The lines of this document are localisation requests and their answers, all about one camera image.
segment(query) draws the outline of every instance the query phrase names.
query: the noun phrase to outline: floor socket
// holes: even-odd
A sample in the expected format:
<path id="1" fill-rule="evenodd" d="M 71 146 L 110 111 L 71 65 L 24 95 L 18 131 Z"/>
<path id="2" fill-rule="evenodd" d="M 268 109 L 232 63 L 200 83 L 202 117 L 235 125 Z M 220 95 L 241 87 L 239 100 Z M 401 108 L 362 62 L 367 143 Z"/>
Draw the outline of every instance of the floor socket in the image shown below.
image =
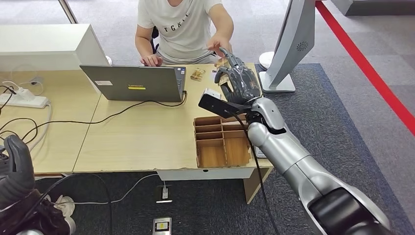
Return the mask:
<path id="1" fill-rule="evenodd" d="M 160 185 L 156 187 L 156 203 L 172 202 L 171 185 Z"/>

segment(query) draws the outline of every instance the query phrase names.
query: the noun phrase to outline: gray carpet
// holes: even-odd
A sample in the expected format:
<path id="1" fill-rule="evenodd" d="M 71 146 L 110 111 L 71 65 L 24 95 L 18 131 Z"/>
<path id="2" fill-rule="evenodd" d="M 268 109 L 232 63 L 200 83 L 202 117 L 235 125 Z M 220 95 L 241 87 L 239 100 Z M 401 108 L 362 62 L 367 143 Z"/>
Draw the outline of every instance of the gray carpet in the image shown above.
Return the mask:
<path id="1" fill-rule="evenodd" d="M 335 176 L 366 193 L 391 219 L 400 235 L 415 232 L 381 174 L 368 148 L 319 64 L 300 64 L 292 73 L 297 91 L 274 94 L 290 130 Z M 149 173 L 102 173 L 112 197 L 120 198 L 134 182 Z M 45 190 L 54 179 L 37 182 Z M 175 235 L 274 234 L 261 194 L 246 205 L 242 180 L 174 181 L 173 203 L 156 204 L 157 177 L 145 179 L 124 201 L 114 205 L 114 234 L 150 235 L 155 217 L 171 216 Z M 312 234 L 299 201 L 286 182 L 273 172 L 265 182 L 268 201 L 281 234 Z M 80 176 L 53 193 L 75 201 L 105 201 L 102 186 L 93 177 Z M 79 235 L 108 234 L 108 207 L 77 206 L 74 219 Z"/>

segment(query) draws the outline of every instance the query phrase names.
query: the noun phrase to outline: white cable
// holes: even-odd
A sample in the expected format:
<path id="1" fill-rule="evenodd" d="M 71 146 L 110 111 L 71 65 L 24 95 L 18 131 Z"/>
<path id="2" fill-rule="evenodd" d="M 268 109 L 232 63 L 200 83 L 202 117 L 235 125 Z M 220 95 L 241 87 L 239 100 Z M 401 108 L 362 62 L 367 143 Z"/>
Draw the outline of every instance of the white cable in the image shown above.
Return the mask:
<path id="1" fill-rule="evenodd" d="M 46 106 L 49 106 L 49 111 L 48 111 L 48 113 L 47 113 L 47 121 L 51 121 L 52 120 L 52 104 L 49 102 Z M 43 137 L 45 137 L 45 135 L 46 135 L 46 131 L 47 131 L 47 128 L 49 127 L 49 123 L 48 124 L 46 124 L 45 125 L 45 127 L 43 128 L 43 132 L 42 132 L 42 134 L 41 134 L 41 136 L 40 136 L 40 138 L 38 138 L 36 141 L 35 141 L 35 143 L 34 144 L 32 144 L 30 147 L 29 147 L 29 151 L 32 151 L 32 149 L 43 139 Z"/>
<path id="2" fill-rule="evenodd" d="M 11 84 L 15 85 L 16 87 L 11 88 L 10 86 L 7 86 L 6 83 L 11 83 Z M 17 85 L 15 82 L 12 82 L 12 81 L 4 81 L 3 84 L 5 86 L 9 87 L 10 89 L 14 90 L 14 91 L 17 91 L 20 87 L 19 85 Z"/>
<path id="3" fill-rule="evenodd" d="M 19 85 L 22 85 L 22 84 L 32 84 L 32 83 L 37 83 L 37 84 L 40 84 L 40 86 L 41 86 L 41 88 L 42 88 L 42 90 L 40 91 L 40 93 L 39 94 L 35 94 L 35 95 L 41 95 L 42 93 L 43 93 L 43 84 L 41 83 L 41 82 L 38 82 L 38 81 L 33 81 L 33 82 L 22 82 L 22 83 L 20 83 Z"/>
<path id="4" fill-rule="evenodd" d="M 118 200 L 115 200 L 115 201 L 112 201 L 111 203 L 117 203 L 117 202 L 120 202 L 120 201 L 122 201 L 122 200 L 124 200 L 124 198 L 136 187 L 136 185 L 138 185 L 139 183 L 140 183 L 140 181 L 141 180 L 143 180 L 143 179 L 145 179 L 145 178 L 148 178 L 148 177 L 150 177 L 150 176 L 155 176 L 155 175 L 158 175 L 158 174 L 151 174 L 151 175 L 146 175 L 146 176 L 144 176 L 144 177 L 142 177 L 141 179 L 139 179 L 131 188 L 130 188 L 130 190 L 128 190 L 125 194 L 124 194 L 124 196 L 123 197 L 121 197 L 121 199 L 118 199 Z M 108 204 L 108 202 L 62 202 L 62 203 L 53 203 L 53 204 L 55 204 L 55 205 L 62 205 L 62 204 L 66 204 L 66 203 L 73 203 L 73 204 L 75 204 L 75 205 L 87 205 L 87 204 L 94 204 L 94 205 L 106 205 L 106 204 Z"/>

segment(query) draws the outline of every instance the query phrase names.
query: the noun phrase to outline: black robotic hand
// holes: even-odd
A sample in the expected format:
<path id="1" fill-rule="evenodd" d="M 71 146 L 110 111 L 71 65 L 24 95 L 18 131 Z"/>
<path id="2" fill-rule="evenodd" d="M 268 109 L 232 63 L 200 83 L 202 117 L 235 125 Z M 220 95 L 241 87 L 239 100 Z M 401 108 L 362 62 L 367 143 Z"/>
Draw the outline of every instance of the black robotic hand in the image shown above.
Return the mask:
<path id="1" fill-rule="evenodd" d="M 246 102 L 258 98 L 261 95 L 261 88 L 254 72 L 234 54 L 223 47 L 220 50 L 224 53 L 230 67 L 219 67 L 215 83 L 221 86 L 226 100 L 244 105 Z"/>
<path id="2" fill-rule="evenodd" d="M 27 197 L 35 187 L 33 164 L 27 145 L 15 135 L 4 140 L 0 154 L 0 210 Z"/>
<path id="3" fill-rule="evenodd" d="M 69 235 L 69 223 L 35 189 L 32 158 L 27 145 L 15 135 L 4 140 L 0 153 L 0 235 Z"/>

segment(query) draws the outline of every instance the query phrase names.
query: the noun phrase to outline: robotic arm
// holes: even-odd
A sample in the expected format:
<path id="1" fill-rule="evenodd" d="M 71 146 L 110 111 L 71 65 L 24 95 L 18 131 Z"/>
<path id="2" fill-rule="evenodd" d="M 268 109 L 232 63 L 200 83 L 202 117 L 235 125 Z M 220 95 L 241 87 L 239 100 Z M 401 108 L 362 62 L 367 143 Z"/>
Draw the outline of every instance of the robotic arm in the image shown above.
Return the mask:
<path id="1" fill-rule="evenodd" d="M 246 114 L 249 140 L 291 186 L 316 234 L 392 235 L 385 214 L 360 190 L 325 170 L 288 129 L 277 106 L 259 97 L 253 72 L 221 50 L 230 67 L 220 67 L 215 82 L 228 102 L 205 92 L 199 106 L 224 118 Z"/>

